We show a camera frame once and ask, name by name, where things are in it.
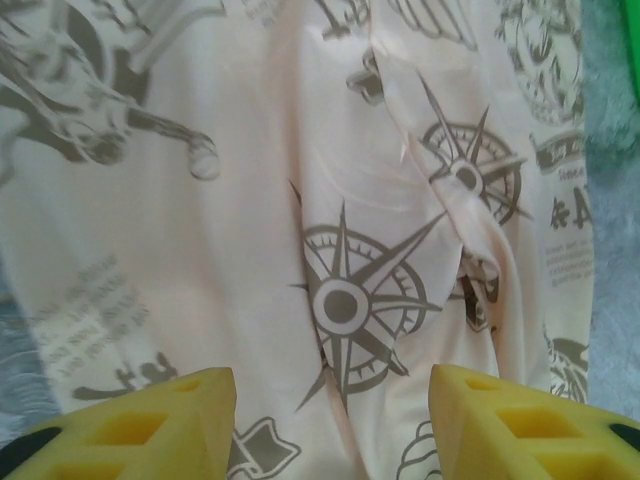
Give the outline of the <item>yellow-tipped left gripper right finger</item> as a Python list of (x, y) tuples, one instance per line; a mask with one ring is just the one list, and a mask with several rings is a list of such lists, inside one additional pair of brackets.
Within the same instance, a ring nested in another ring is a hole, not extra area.
[(638, 422), (455, 365), (436, 365), (430, 415), (446, 479), (639, 476)]

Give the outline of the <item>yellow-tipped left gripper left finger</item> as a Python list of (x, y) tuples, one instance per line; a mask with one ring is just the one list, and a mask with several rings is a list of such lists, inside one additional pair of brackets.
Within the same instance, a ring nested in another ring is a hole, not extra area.
[(1, 450), (4, 479), (222, 479), (230, 368), (210, 368), (48, 420)]

